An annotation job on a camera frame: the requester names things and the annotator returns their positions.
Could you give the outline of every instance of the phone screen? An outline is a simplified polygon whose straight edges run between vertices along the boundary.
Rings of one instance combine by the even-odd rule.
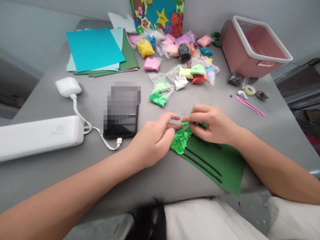
[[[103,120],[103,137],[131,137],[137,132],[140,87],[114,86],[108,92],[107,114]]]

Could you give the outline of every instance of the teal paper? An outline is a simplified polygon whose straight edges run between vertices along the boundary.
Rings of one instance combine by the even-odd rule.
[[[78,72],[125,61],[109,28],[69,32],[66,35]]]
[[[116,40],[118,47],[122,51],[122,42],[123,42],[123,28],[113,28],[110,30],[114,39]],[[103,68],[94,69],[92,71],[100,71],[100,70],[106,70],[106,71],[119,71],[120,63],[112,64],[110,66],[106,66]],[[72,54],[70,54],[69,62],[67,64],[68,72],[77,71],[76,65],[73,60]]]

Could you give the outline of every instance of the tabletop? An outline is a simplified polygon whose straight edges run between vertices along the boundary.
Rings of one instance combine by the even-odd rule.
[[[105,21],[81,20],[77,29],[106,26],[112,27],[111,23]],[[112,82],[132,81],[141,86],[138,129],[145,122],[158,119],[164,112],[175,112],[186,116],[196,103],[218,106],[237,124],[249,129],[267,144],[320,178],[320,159],[297,124],[271,76],[268,74],[249,82],[256,90],[263,90],[270,95],[265,101],[260,101],[255,96],[248,98],[252,105],[266,114],[264,118],[236,100],[234,96],[239,88],[227,83],[230,71],[222,50],[212,45],[209,48],[213,52],[213,64],[221,70],[216,75],[215,85],[189,83],[185,88],[174,91],[162,108],[149,100],[153,84],[143,69],[144,59],[138,50],[135,50],[140,65],[138,71],[89,78],[86,75],[74,76],[66,72],[70,57],[66,42],[59,57],[46,71],[12,124],[74,115],[72,100],[62,97],[55,86],[55,81],[59,79],[74,77],[82,88],[82,93],[77,99],[79,112],[93,126],[99,126],[102,122],[107,91]],[[177,64],[180,64],[178,58],[167,59],[162,56],[158,72],[166,73]],[[109,140],[109,143],[115,146],[115,141]],[[131,138],[124,139],[120,149],[125,148],[130,141]],[[0,163],[0,212],[113,153],[104,145],[98,132],[92,131],[85,135],[81,145]],[[263,187],[262,183],[247,166],[241,191],[255,191],[259,187]],[[226,191],[169,150],[153,167],[144,169],[114,187],[88,212],[86,219],[124,213],[133,207],[152,201],[154,197],[164,202],[173,202],[222,194],[226,194]]]

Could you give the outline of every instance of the pink plastic container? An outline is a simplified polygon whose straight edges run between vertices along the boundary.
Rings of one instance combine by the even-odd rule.
[[[268,24],[234,16],[222,41],[230,71],[260,78],[292,56]]]

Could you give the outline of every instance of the forearm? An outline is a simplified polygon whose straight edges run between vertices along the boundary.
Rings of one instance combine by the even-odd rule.
[[[320,204],[320,182],[290,158],[241,128],[233,146],[263,184],[278,196],[295,202]]]
[[[57,239],[112,187],[141,168],[126,150],[45,189],[0,215],[0,239]]]

